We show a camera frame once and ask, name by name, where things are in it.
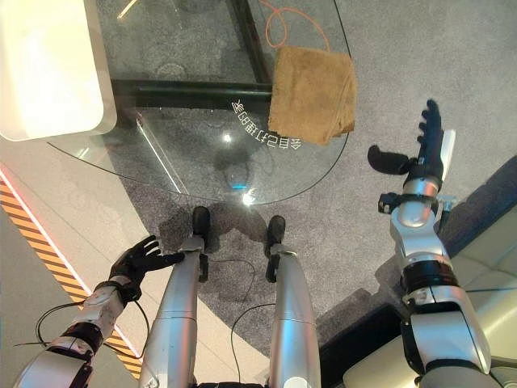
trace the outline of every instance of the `gray carpet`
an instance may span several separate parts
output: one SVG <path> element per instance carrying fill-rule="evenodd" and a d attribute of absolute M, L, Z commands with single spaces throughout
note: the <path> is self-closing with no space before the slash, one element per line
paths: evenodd
<path fill-rule="evenodd" d="M 163 2 L 149 0 L 138 2 L 132 15 L 148 29 L 121 31 L 104 20 L 103 34 L 119 41 L 107 47 L 111 76 L 252 82 L 225 2 L 203 1 L 193 9 L 193 2 L 176 3 L 187 15 L 184 24 L 175 19 L 177 13 L 164 12 Z M 376 306 L 397 302 L 389 218 L 376 212 L 376 202 L 382 192 L 400 191 L 403 179 L 373 171 L 368 147 L 377 142 L 381 149 L 416 154 L 420 112 L 429 97 L 435 98 L 444 127 L 457 131 L 443 192 L 464 198 L 514 156 L 517 145 L 517 2 L 340 0 L 338 5 L 359 99 L 355 131 L 319 184 L 289 200 L 243 208 L 122 179 L 149 232 L 159 234 L 169 251 L 187 235 L 195 205 L 212 210 L 214 262 L 200 297 L 229 325 L 246 307 L 274 300 L 274 287 L 264 279 L 263 236 L 269 218 L 283 215 L 285 241 L 300 252 L 322 344 Z M 195 33 L 172 31 L 172 25 Z M 207 36 L 207 30 L 218 29 Z M 163 53 L 174 53 L 174 60 L 164 61 Z M 294 167 L 297 172 L 303 171 Z M 266 354 L 271 316 L 271 309 L 256 310 L 237 328 Z"/>

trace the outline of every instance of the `hazard stripe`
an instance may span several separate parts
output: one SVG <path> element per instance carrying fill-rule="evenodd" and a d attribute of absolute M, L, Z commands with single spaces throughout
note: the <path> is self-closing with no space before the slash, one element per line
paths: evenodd
<path fill-rule="evenodd" d="M 19 232 L 27 239 L 36 243 L 47 243 L 47 240 L 40 232 L 31 232 L 25 228 L 18 228 Z"/>
<path fill-rule="evenodd" d="M 24 221 L 21 218 L 11 217 L 11 221 L 18 227 L 24 226 L 30 230 L 38 230 L 38 227 L 32 221 Z"/>
<path fill-rule="evenodd" d="M 2 176 L 3 173 L 0 171 L 0 204 L 4 211 L 18 228 L 21 235 L 27 240 L 44 266 L 52 273 L 54 279 L 68 293 L 70 299 L 74 302 L 84 301 L 88 297 L 88 293 L 54 250 L 52 244 L 37 226 L 36 221 L 33 221 L 31 215 L 24 210 L 15 194 L 2 180 Z M 116 331 L 113 331 L 111 337 L 106 342 L 121 352 L 134 354 L 125 340 Z M 141 361 L 119 353 L 116 353 L 116 355 L 131 375 L 135 379 L 139 379 Z"/>

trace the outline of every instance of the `glass tabletop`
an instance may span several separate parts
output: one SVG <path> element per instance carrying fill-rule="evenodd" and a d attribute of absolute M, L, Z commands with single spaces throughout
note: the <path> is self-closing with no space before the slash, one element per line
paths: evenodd
<path fill-rule="evenodd" d="M 119 0 L 98 1 L 98 11 L 117 125 L 53 138 L 59 150 L 127 179 L 248 205 L 295 196 L 338 160 L 346 135 L 320 146 L 267 131 L 280 45 L 347 53 L 333 0 Z"/>

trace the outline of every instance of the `robotic hand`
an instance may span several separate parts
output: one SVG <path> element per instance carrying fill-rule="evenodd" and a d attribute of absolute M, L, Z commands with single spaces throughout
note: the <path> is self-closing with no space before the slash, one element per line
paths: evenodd
<path fill-rule="evenodd" d="M 87 386 L 95 353 L 113 332 L 115 320 L 128 302 L 140 298 L 145 274 L 179 263 L 185 257 L 182 252 L 161 255 L 157 248 L 158 241 L 152 235 L 123 253 L 111 267 L 109 280 L 95 287 L 72 326 L 29 363 L 15 388 Z"/>
<path fill-rule="evenodd" d="M 403 302 L 411 316 L 401 325 L 404 352 L 421 377 L 421 387 L 494 387 L 490 348 L 466 292 L 458 285 L 452 262 L 434 230 L 436 195 L 448 172 L 454 131 L 442 130 L 438 105 L 427 101 L 419 128 L 417 158 L 381 152 L 373 145 L 368 161 L 377 171 L 408 174 L 403 194 L 382 194 L 380 213 L 391 214 Z"/>
<path fill-rule="evenodd" d="M 115 282 L 118 285 L 114 286 L 118 287 L 124 306 L 130 301 L 137 301 L 142 294 L 140 284 L 147 272 L 169 267 L 185 258 L 183 252 L 172 255 L 161 255 L 161 253 L 156 236 L 150 235 L 126 250 L 111 266 L 110 280 L 101 283 L 97 288 Z"/>

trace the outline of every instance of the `brown towel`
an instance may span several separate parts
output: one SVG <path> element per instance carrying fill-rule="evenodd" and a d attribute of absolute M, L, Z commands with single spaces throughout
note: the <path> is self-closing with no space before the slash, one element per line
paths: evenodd
<path fill-rule="evenodd" d="M 356 95 L 348 55 L 284 46 L 275 65 L 269 130 L 325 145 L 354 130 Z"/>

